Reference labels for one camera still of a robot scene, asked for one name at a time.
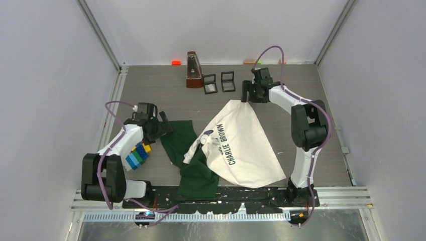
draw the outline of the green towel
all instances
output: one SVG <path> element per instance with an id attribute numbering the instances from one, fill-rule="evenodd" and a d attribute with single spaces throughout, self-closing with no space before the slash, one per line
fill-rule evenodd
<path id="1" fill-rule="evenodd" d="M 207 167 L 207 158 L 198 150 L 189 164 L 183 163 L 183 155 L 197 139 L 191 120 L 170 122 L 173 132 L 160 138 L 170 161 L 180 169 L 179 195 L 190 197 L 215 197 L 219 176 Z"/>

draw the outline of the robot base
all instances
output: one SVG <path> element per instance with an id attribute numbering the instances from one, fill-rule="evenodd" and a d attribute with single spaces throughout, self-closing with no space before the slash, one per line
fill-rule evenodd
<path id="1" fill-rule="evenodd" d="M 316 192 L 316 190 L 313 188 L 313 184 L 310 185 L 313 193 L 314 193 L 314 198 L 315 198 L 315 207 L 320 206 L 320 201 L 318 199 L 318 194 Z M 302 207 L 306 207 L 310 204 L 310 206 L 312 205 L 312 197 L 309 191 L 308 187 L 304 187 L 304 188 L 297 188 L 293 182 L 291 181 L 291 178 L 288 179 L 288 186 L 287 186 L 287 190 L 286 190 L 286 196 L 287 196 L 287 201 L 289 204 L 294 205 L 294 206 L 302 206 Z"/>

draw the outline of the gray floor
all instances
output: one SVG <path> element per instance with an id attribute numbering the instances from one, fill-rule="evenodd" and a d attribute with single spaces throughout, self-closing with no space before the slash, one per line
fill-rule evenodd
<path id="1" fill-rule="evenodd" d="M 280 66 L 269 67 L 274 81 L 279 81 Z M 218 93 L 205 95 L 204 90 L 185 87 L 186 66 L 131 66 L 124 84 L 121 100 L 137 104 L 149 102 L 165 111 L 170 121 L 193 121 L 194 130 L 199 134 L 208 122 L 222 109 L 230 99 L 241 99 L 243 80 L 251 80 L 249 65 L 205 65 L 204 74 L 215 73 L 217 76 Z M 236 92 L 223 93 L 220 87 L 220 73 L 235 71 Z M 297 94 L 310 98 L 326 100 L 320 77 L 314 65 L 286 65 L 284 81 Z M 268 104 L 251 104 L 269 142 L 277 154 L 278 160 L 287 177 L 290 177 L 296 155 L 295 145 L 290 135 L 290 115 L 280 107 Z M 132 115 L 126 105 L 120 105 L 118 116 L 125 120 Z M 115 123 L 112 137 L 120 129 Z M 152 152 L 147 162 L 139 169 L 129 172 L 129 179 L 149 180 L 155 185 L 178 185 L 179 170 L 172 166 L 158 141 L 151 145 Z M 343 156 L 336 134 L 333 132 L 329 143 L 321 151 L 314 172 L 316 186 L 350 186 Z M 228 185 L 220 180 L 220 185 Z M 286 185 L 282 180 L 275 185 Z"/>

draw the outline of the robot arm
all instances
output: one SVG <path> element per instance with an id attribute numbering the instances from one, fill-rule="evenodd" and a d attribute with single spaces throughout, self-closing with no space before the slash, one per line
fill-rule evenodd
<path id="1" fill-rule="evenodd" d="M 308 178 L 313 188 L 313 169 L 321 151 L 315 149 L 325 141 L 328 130 L 324 115 L 308 102 L 313 102 L 322 109 L 325 109 L 325 105 L 321 100 L 303 98 L 286 86 L 283 90 L 279 82 L 273 82 L 268 68 L 252 69 L 252 72 L 253 81 L 243 81 L 242 102 L 247 101 L 248 92 L 250 102 L 271 102 L 291 114 L 291 136 L 297 151 L 294 170 L 288 180 L 287 194 L 290 202 L 298 196 L 309 196 Z"/>
<path id="2" fill-rule="evenodd" d="M 124 198 L 142 197 L 145 195 L 144 181 L 126 180 L 124 169 L 130 171 L 138 168 L 138 161 L 127 160 L 132 148 L 142 140 L 145 144 L 154 143 L 156 139 L 173 131 L 166 114 L 162 111 L 162 122 L 157 118 L 157 106 L 151 103 L 138 103 L 139 112 L 124 122 L 126 130 L 120 130 L 117 136 L 96 154 L 86 154 L 83 158 L 81 196 L 85 200 L 104 201 L 97 177 L 97 167 L 104 156 L 101 172 L 103 187 L 111 202 L 121 202 Z"/>

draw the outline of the white wall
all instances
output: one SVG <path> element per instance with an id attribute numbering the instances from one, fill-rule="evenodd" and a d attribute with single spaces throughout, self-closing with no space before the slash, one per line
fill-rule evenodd
<path id="1" fill-rule="evenodd" d="M 75 1 L 2 1 L 0 240 L 60 240 L 116 70 Z"/>
<path id="2" fill-rule="evenodd" d="M 128 65 L 241 64 L 271 45 L 288 63 L 313 63 L 346 0 L 87 0 L 117 56 Z M 279 51 L 263 62 L 278 63 Z"/>
<path id="3" fill-rule="evenodd" d="M 426 239 L 425 23 L 425 1 L 358 1 L 320 66 L 384 240 Z"/>

